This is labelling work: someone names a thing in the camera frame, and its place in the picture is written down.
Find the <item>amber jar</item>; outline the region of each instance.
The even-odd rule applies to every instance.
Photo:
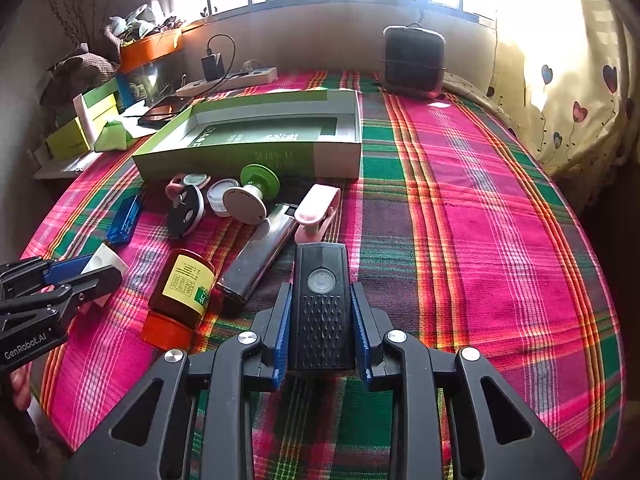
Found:
[[[140,337],[164,350],[188,350],[215,281],[211,262],[186,249],[171,251],[149,299]]]

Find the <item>yellow label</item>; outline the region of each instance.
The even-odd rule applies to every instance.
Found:
[[[204,314],[215,275],[200,262],[179,254],[162,294]]]

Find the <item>human hand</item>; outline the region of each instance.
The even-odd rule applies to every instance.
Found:
[[[14,391],[14,404],[21,412],[24,412],[31,403],[31,391],[29,389],[29,368],[23,366],[9,374],[9,382]]]

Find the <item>orange box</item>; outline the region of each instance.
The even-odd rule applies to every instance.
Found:
[[[134,41],[120,49],[120,73],[126,74],[159,57],[182,48],[182,31],[179,28],[154,34],[144,40]]]

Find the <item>metal bolt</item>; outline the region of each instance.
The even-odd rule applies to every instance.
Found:
[[[406,341],[406,334],[402,330],[391,330],[386,335],[386,338],[393,343],[404,343]]]
[[[178,350],[177,348],[173,348],[164,353],[164,360],[168,363],[177,363],[184,357],[184,352],[182,350]]]
[[[472,346],[464,347],[460,351],[460,355],[462,355],[462,357],[467,361],[478,361],[478,359],[480,358],[480,352]]]
[[[257,341],[258,335],[255,332],[242,332],[238,335],[238,341],[243,345],[250,345]]]

